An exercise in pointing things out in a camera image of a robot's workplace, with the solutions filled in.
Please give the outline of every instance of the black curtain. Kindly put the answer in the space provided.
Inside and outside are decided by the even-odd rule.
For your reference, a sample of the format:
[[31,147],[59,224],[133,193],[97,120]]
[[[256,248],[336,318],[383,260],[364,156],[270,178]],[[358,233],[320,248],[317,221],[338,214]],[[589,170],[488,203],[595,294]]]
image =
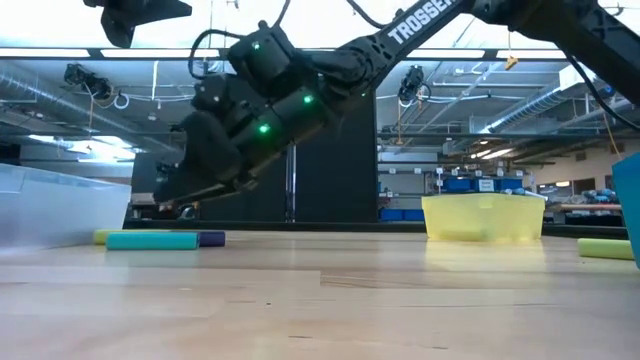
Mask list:
[[[152,193],[157,186],[156,164],[179,162],[176,153],[136,155],[131,177],[132,193]],[[260,173],[260,183],[252,191],[200,203],[200,220],[276,221],[285,214],[285,164],[283,156]]]
[[0,144],[0,163],[20,166],[20,145]]
[[285,171],[286,159],[281,157],[260,173],[252,191],[202,202],[200,219],[284,222]]
[[298,222],[377,222],[375,97],[297,146]]

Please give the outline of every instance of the blue bin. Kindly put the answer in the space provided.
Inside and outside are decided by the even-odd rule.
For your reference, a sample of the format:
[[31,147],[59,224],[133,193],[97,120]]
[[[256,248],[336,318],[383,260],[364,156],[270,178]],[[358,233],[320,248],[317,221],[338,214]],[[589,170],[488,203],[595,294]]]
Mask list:
[[404,221],[424,221],[424,212],[420,210],[405,210]]
[[442,184],[445,192],[460,193],[473,189],[471,179],[445,179]]
[[404,211],[399,209],[382,209],[380,210],[380,221],[402,221],[404,219]]
[[613,166],[613,183],[629,233],[633,256],[640,269],[640,153]]
[[496,191],[521,189],[522,179],[497,179]]

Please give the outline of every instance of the yellow plastic bin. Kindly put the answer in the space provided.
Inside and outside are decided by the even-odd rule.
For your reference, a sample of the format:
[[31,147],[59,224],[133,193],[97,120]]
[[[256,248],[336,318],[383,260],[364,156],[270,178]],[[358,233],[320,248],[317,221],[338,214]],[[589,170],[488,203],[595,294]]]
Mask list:
[[422,198],[427,235],[438,240],[529,242],[540,239],[544,200],[503,194]]

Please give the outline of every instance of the workbench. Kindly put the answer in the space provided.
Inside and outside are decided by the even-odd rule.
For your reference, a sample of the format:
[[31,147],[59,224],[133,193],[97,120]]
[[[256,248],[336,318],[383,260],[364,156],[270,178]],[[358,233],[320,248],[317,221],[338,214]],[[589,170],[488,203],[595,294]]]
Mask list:
[[637,359],[640,271],[576,241],[229,232],[0,257],[3,360]]

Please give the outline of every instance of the foam cylinder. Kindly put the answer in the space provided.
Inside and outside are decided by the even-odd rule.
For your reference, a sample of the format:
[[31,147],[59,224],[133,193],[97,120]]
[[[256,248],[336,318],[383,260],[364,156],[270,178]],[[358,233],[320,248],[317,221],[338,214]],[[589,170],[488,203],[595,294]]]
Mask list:
[[578,239],[578,253],[584,257],[633,260],[628,240]]
[[105,245],[107,243],[107,236],[116,232],[158,232],[169,231],[163,229],[100,229],[93,232],[93,243],[95,245]]
[[194,232],[115,232],[107,236],[107,250],[195,250]]
[[222,247],[226,240],[224,231],[203,231],[198,238],[200,247]]

